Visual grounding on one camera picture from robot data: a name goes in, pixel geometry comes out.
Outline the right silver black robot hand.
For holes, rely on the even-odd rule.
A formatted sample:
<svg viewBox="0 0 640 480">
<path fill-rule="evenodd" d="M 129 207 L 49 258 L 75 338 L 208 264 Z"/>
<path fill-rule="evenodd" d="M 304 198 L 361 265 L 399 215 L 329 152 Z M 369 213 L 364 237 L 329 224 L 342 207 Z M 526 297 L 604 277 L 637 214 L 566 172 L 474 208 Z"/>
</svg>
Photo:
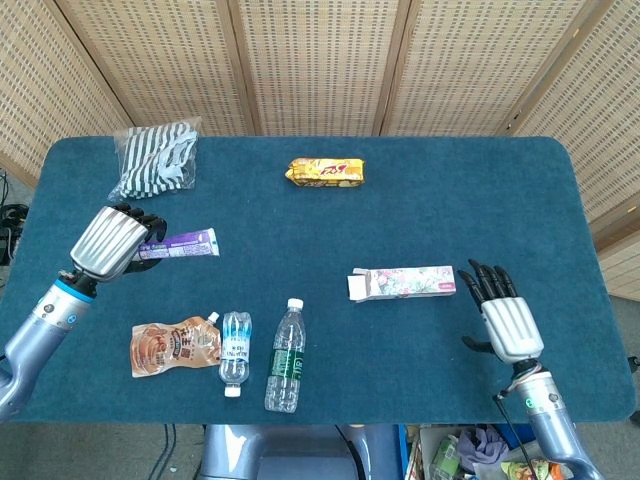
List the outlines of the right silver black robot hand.
<svg viewBox="0 0 640 480">
<path fill-rule="evenodd" d="M 463 336 L 463 343 L 473 351 L 495 355 L 510 365 L 537 360 L 544 343 L 526 300 L 518 294 L 508 272 L 475 259 L 469 259 L 468 263 L 474 274 L 465 270 L 457 273 L 482 316 L 489 341 L 478 342 Z"/>
</svg>

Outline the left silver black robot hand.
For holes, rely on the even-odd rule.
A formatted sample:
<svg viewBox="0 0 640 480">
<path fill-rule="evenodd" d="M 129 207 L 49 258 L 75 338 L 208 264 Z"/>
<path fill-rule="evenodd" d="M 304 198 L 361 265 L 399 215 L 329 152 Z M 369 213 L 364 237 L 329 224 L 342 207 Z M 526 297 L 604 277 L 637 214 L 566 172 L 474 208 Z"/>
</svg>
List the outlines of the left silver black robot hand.
<svg viewBox="0 0 640 480">
<path fill-rule="evenodd" d="M 105 206 L 70 252 L 74 269 L 98 282 L 149 270 L 160 259 L 140 260 L 138 248 L 152 239 L 162 241 L 166 231 L 167 222 L 155 214 L 126 203 Z"/>
</svg>

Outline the purple white toothpaste tube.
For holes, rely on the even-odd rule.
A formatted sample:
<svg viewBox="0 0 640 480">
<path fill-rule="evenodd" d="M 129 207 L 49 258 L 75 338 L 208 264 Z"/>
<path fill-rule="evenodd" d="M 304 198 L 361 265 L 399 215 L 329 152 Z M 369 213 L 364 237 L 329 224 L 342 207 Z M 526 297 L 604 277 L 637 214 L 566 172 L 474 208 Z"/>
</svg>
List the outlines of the purple white toothpaste tube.
<svg viewBox="0 0 640 480">
<path fill-rule="evenodd" d="M 143 244 L 138 248 L 133 259 L 142 261 L 219 255 L 215 230 L 208 228 Z"/>
</svg>

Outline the floral pink box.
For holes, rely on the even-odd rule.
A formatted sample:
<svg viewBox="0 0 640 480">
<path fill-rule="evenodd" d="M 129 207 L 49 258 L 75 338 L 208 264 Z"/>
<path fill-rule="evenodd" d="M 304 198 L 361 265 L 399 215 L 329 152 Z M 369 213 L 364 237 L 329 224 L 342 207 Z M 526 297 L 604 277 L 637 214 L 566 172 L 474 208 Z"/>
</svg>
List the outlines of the floral pink box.
<svg viewBox="0 0 640 480">
<path fill-rule="evenodd" d="M 354 302 L 449 296 L 457 291 L 452 266 L 354 268 L 347 285 Z"/>
</svg>

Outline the striped cloth in plastic bag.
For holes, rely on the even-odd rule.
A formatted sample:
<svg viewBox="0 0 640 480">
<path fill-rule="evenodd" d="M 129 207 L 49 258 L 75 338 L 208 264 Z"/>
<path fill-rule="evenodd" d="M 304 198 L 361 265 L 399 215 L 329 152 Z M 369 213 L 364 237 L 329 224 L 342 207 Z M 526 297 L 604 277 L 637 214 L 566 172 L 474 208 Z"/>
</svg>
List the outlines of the striped cloth in plastic bag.
<svg viewBox="0 0 640 480">
<path fill-rule="evenodd" d="M 115 132 L 118 181 L 108 199 L 141 200 L 193 189 L 200 124 L 197 116 Z"/>
</svg>

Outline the brown spout pouch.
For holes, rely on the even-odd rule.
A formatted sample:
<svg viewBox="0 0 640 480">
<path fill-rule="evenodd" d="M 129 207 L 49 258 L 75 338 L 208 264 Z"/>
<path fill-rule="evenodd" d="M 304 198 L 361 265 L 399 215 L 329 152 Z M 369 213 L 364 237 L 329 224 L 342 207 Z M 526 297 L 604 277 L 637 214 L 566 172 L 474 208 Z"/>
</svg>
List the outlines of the brown spout pouch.
<svg viewBox="0 0 640 480">
<path fill-rule="evenodd" d="M 133 378 L 162 374 L 173 368 L 207 368 L 220 364 L 221 334 L 217 312 L 189 317 L 176 324 L 148 323 L 131 331 Z"/>
</svg>

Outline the purple crumpled cloth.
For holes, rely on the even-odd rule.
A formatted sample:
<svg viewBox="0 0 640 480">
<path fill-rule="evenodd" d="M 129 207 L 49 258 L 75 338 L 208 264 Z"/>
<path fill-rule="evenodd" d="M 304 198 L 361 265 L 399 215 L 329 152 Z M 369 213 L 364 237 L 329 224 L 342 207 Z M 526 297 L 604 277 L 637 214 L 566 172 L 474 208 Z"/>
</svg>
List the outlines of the purple crumpled cloth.
<svg viewBox="0 0 640 480">
<path fill-rule="evenodd" d="M 463 429 L 457 443 L 459 465 L 466 472 L 474 472 L 474 465 L 495 465 L 509 452 L 509 446 L 492 426 Z"/>
</svg>

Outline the colourful snack bag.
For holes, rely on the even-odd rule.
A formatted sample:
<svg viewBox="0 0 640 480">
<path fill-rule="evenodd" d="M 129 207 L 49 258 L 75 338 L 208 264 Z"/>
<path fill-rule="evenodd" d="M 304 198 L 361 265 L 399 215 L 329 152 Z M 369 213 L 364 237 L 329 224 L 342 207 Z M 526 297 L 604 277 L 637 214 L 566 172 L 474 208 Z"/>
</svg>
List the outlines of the colourful snack bag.
<svg viewBox="0 0 640 480">
<path fill-rule="evenodd" d="M 502 462 L 500 467 L 508 480 L 566 480 L 562 467 L 547 460 Z"/>
</svg>

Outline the green plastic bottle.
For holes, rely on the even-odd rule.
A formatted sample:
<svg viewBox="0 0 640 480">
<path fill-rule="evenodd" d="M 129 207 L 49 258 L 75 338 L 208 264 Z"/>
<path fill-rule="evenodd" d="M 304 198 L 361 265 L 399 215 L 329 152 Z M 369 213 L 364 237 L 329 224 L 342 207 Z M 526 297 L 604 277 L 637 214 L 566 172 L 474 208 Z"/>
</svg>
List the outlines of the green plastic bottle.
<svg viewBox="0 0 640 480">
<path fill-rule="evenodd" d="M 457 445 L 458 438 L 453 435 L 442 439 L 429 465 L 430 480 L 454 480 L 460 462 Z"/>
</svg>

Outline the blue label water bottle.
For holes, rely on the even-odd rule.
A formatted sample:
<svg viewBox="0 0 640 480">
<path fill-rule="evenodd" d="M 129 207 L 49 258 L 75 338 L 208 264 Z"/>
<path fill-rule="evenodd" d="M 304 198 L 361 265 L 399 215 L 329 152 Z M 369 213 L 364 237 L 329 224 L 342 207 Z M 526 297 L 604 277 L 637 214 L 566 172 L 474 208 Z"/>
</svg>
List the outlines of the blue label water bottle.
<svg viewBox="0 0 640 480">
<path fill-rule="evenodd" d="M 226 398 L 239 398 L 249 377 L 252 320 L 248 312 L 229 312 L 222 322 L 219 378 Z"/>
</svg>

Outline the teal table cloth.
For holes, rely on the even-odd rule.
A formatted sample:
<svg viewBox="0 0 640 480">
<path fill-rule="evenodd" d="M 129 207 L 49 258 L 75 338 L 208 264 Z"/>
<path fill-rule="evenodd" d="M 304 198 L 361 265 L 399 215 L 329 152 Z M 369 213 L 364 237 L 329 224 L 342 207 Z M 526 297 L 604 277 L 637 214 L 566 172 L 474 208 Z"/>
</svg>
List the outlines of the teal table cloth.
<svg viewBox="0 0 640 480">
<path fill-rule="evenodd" d="M 296 158 L 359 158 L 357 187 L 300 187 Z M 46 364 L 21 422 L 489 423 L 508 365 L 469 350 L 484 322 L 468 290 L 351 302 L 354 268 L 501 266 L 527 301 L 577 422 L 617 421 L 635 386 L 569 155 L 536 138 L 209 137 L 192 190 L 143 200 L 170 234 L 213 228 L 220 255 L 168 259 L 102 284 Z M 287 301 L 304 302 L 297 409 L 264 398 Z M 246 311 L 250 376 L 228 399 L 213 369 L 135 379 L 134 325 Z"/>
</svg>

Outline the green label water bottle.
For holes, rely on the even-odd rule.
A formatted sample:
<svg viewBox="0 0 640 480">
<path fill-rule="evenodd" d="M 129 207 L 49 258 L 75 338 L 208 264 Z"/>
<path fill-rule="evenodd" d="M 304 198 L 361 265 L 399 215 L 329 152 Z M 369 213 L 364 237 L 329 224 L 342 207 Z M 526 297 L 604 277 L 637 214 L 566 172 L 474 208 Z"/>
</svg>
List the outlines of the green label water bottle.
<svg viewBox="0 0 640 480">
<path fill-rule="evenodd" d="M 277 327 L 264 398 L 267 411 L 293 414 L 297 409 L 306 346 L 303 306 L 301 299 L 290 298 Z"/>
</svg>

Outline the yellow biscuit pack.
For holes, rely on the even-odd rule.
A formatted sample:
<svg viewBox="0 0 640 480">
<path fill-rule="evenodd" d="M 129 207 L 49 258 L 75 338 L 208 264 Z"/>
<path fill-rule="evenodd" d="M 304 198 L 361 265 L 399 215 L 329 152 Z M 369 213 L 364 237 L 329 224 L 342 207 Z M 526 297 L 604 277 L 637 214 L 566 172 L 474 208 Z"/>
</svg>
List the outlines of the yellow biscuit pack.
<svg viewBox="0 0 640 480">
<path fill-rule="evenodd" d="M 296 158 L 285 177 L 300 187 L 357 187 L 365 182 L 365 165 L 359 158 Z"/>
</svg>

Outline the grey-blue robot torso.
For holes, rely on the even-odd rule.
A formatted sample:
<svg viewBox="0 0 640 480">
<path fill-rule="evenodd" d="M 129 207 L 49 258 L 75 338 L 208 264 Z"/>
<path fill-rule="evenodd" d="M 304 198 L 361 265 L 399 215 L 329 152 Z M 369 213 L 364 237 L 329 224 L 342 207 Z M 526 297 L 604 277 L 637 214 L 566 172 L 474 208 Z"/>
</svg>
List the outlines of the grey-blue robot torso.
<svg viewBox="0 0 640 480">
<path fill-rule="evenodd" d="M 398 428 L 209 425 L 194 480 L 404 480 Z"/>
</svg>

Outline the wicker folding screen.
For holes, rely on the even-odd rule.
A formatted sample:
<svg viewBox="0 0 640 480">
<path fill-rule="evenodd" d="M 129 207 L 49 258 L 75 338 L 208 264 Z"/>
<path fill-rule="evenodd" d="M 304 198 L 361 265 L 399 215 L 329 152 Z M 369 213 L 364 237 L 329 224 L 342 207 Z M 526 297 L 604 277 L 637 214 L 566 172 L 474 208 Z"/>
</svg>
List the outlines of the wicker folding screen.
<svg viewBox="0 0 640 480">
<path fill-rule="evenodd" d="M 0 174 L 57 140 L 549 136 L 610 294 L 640 302 L 640 0 L 0 0 Z"/>
</svg>

